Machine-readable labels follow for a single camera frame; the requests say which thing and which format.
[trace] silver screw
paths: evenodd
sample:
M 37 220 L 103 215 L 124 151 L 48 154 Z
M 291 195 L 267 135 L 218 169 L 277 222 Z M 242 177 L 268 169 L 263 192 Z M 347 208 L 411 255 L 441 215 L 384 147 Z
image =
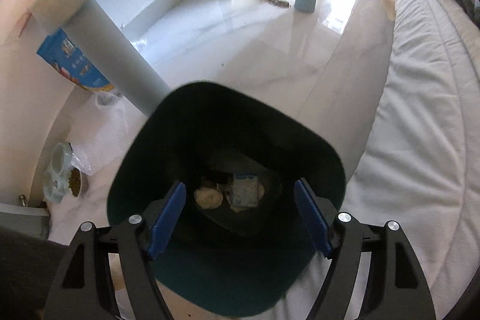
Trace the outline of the silver screw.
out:
M 388 222 L 388 227 L 392 231 L 398 231 L 398 229 L 400 229 L 400 225 L 396 221 L 389 221 Z
M 18 196 L 18 199 L 19 199 L 20 202 L 22 203 L 22 206 L 27 206 L 27 204 L 26 204 L 27 198 L 25 197 L 25 194 L 20 194 L 20 195 Z
M 92 228 L 93 224 L 90 221 L 86 221 L 80 226 L 80 229 L 84 232 L 88 232 Z
M 142 217 L 140 214 L 134 214 L 128 218 L 128 222 L 130 224 L 138 224 L 140 221 L 142 221 Z
M 338 219 L 344 223 L 348 223 L 352 219 L 352 216 L 350 216 L 348 213 L 340 213 L 338 215 Z

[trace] bed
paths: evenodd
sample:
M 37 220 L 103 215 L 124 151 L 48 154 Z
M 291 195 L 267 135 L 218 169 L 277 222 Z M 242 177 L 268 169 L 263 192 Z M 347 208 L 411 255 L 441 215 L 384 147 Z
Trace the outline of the bed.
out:
M 395 10 L 385 89 L 342 210 L 402 225 L 443 319 L 480 264 L 480 32 L 455 0 L 395 0 Z M 255 318 L 306 318 L 327 268 L 314 257 Z M 346 319 L 358 316 L 367 275 L 365 254 Z

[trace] trash can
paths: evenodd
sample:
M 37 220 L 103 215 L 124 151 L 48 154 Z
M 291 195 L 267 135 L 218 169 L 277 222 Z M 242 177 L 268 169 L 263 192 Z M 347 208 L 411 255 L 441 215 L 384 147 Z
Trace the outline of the trash can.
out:
M 263 205 L 201 210 L 194 192 L 215 164 L 262 167 Z M 344 170 L 324 139 L 254 98 L 195 82 L 172 91 L 147 120 L 112 184 L 107 214 L 119 224 L 182 181 L 187 201 L 165 253 L 151 263 L 155 277 L 215 314 L 254 316 L 275 305 L 314 254 L 293 199 L 299 178 L 339 209 Z

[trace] plastic wrapper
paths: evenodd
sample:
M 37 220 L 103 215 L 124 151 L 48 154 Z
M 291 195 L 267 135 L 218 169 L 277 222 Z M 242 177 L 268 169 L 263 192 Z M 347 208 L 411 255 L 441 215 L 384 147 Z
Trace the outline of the plastic wrapper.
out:
M 72 165 L 88 175 L 123 156 L 131 140 L 121 97 L 99 92 L 89 98 L 73 114 L 67 140 L 73 150 Z

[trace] tiled floor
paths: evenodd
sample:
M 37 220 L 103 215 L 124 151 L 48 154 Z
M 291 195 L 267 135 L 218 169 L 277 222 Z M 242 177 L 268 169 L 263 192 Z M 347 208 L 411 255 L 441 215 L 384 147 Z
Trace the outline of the tiled floor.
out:
M 313 14 L 265 0 L 186 0 L 147 32 L 142 55 L 172 88 L 213 80 L 294 117 L 335 147 L 349 178 L 386 80 L 394 15 L 393 0 L 317 0 Z M 131 141 L 145 117 L 124 104 Z M 67 196 L 51 207 L 51 240 L 69 243 L 85 220 L 107 224 L 106 197 L 121 159 L 90 177 L 83 199 Z M 176 319 L 218 318 L 162 291 Z M 258 318 L 285 312 L 278 311 Z

